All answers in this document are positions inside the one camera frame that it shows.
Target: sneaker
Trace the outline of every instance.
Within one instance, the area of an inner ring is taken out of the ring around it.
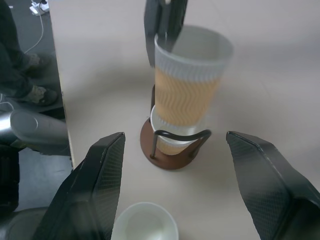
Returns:
[[[44,107],[53,104],[57,98],[58,94],[55,91],[42,86],[33,85],[31,92],[27,96],[19,98],[18,101]]]
[[[27,54],[26,57],[28,62],[20,69],[20,72],[24,74],[42,70],[51,62],[51,57],[46,54]]]

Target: cup holder stand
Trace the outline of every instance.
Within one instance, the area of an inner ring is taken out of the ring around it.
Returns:
[[[151,109],[155,105],[155,86],[152,89]],[[157,149],[158,137],[187,142],[194,141],[186,149],[176,155],[167,155]],[[150,118],[145,121],[140,133],[140,145],[143,154],[154,165],[161,169],[176,170],[187,166],[197,156],[202,145],[211,136],[211,131],[206,129],[194,135],[180,136],[164,130],[153,131]]]

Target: brown base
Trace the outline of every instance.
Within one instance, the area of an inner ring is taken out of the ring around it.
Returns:
[[[154,139],[154,131],[151,127],[150,119],[148,119],[140,133],[140,145],[141,149],[146,156],[146,158],[154,165],[161,169],[166,170],[176,170],[187,166],[196,157],[197,154],[191,156],[191,153],[197,148],[201,143],[201,139],[195,141],[185,150],[177,155],[166,155],[162,153],[159,149],[155,150],[155,157],[151,158],[152,146]]]

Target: dark floor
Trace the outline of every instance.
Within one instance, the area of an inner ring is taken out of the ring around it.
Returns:
[[[6,0],[11,9],[23,51],[32,47],[41,35],[41,23],[38,16],[31,14],[30,0]],[[58,74],[55,46],[51,27],[50,14],[42,16],[44,33],[40,43],[30,53],[46,53],[52,55],[51,66],[33,81],[40,86],[49,87],[58,93],[61,92]],[[45,108],[30,107],[9,100],[15,109],[24,108],[34,112],[51,111],[63,107],[61,97],[53,105]],[[39,152],[26,148],[19,152],[20,184],[19,184],[19,206],[16,211],[47,207],[52,201],[61,183],[72,170],[70,157],[46,156]]]

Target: white table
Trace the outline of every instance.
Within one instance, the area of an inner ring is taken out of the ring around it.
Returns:
[[[235,56],[208,113],[212,137],[177,171],[142,153],[154,71],[145,0],[51,0],[66,122],[77,166],[99,138],[125,132],[117,216],[137,202],[164,206],[181,240],[256,240],[225,141],[228,130],[275,144],[320,191],[320,2],[189,0],[185,24],[219,31]]]

